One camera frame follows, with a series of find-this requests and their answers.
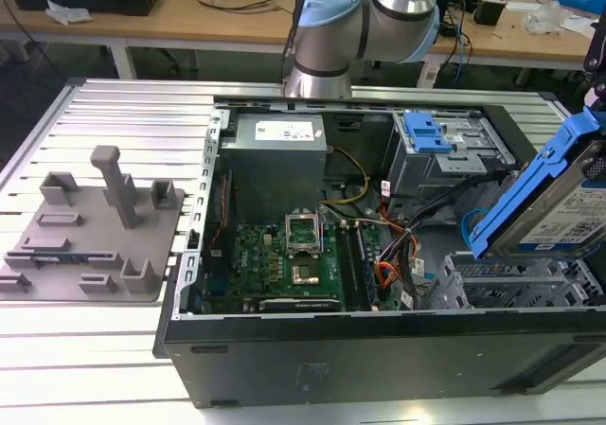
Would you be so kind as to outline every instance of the green circuit board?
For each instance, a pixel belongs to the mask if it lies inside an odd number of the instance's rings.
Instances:
[[[292,241],[315,239],[309,228],[294,226]],[[334,226],[323,227],[324,252],[318,257],[289,258],[286,228],[281,225],[245,224],[238,228],[235,275],[228,294],[236,296],[322,297],[340,300],[343,292],[339,275]]]

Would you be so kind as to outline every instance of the chip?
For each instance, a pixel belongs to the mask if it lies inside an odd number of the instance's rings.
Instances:
[[[291,274],[294,285],[319,285],[318,260],[294,258],[291,260]]]

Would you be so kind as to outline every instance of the wooden table top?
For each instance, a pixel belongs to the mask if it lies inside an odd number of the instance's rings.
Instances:
[[[225,6],[245,5],[261,0],[216,0]],[[41,11],[21,11],[9,1],[19,21],[31,32],[115,37],[143,37],[177,40],[256,44],[283,44],[291,15],[283,10],[261,14],[234,14],[203,7],[196,0],[159,0],[149,16],[133,17],[92,13],[93,22],[65,27]],[[276,1],[292,11],[294,0]],[[466,16],[464,32],[473,43],[473,54],[482,56],[582,61],[589,39],[564,31],[562,35],[531,35],[522,29],[525,14],[504,10],[496,27],[478,26]],[[0,2],[0,30],[18,30]],[[434,53],[448,53],[453,40],[438,38]]]

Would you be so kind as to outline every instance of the motherboard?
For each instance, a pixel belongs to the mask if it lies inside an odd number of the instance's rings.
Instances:
[[[381,249],[374,225],[319,224],[302,217],[240,224],[231,268],[206,277],[202,303],[214,310],[241,307],[244,313],[390,310],[391,294],[378,293],[374,275]]]

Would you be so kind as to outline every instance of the gray floor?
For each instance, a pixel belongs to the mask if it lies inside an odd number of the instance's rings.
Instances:
[[[28,48],[31,49],[29,62],[0,66],[0,168],[27,137],[63,84],[52,68],[41,60],[39,51],[32,44]],[[200,70],[192,71],[188,51],[171,50],[171,53],[181,65],[178,73],[171,70],[171,63],[158,50],[134,48],[138,77],[148,80],[277,80],[278,55],[204,51],[200,54]],[[111,55],[103,54],[96,46],[52,44],[47,55],[67,77],[116,78]],[[291,66],[292,62],[287,61],[285,73]],[[354,84],[361,85],[414,87],[420,67],[420,63],[384,63],[378,70],[367,67],[369,70],[364,78],[354,75],[352,79]],[[452,64],[446,66],[438,77],[437,87],[521,90],[514,82],[520,71],[518,68],[467,65],[462,80],[455,85],[456,68]],[[567,81],[569,78],[569,74],[563,72],[536,71],[524,90],[553,92],[571,111],[578,111],[582,93],[575,94],[574,91],[583,77]]]

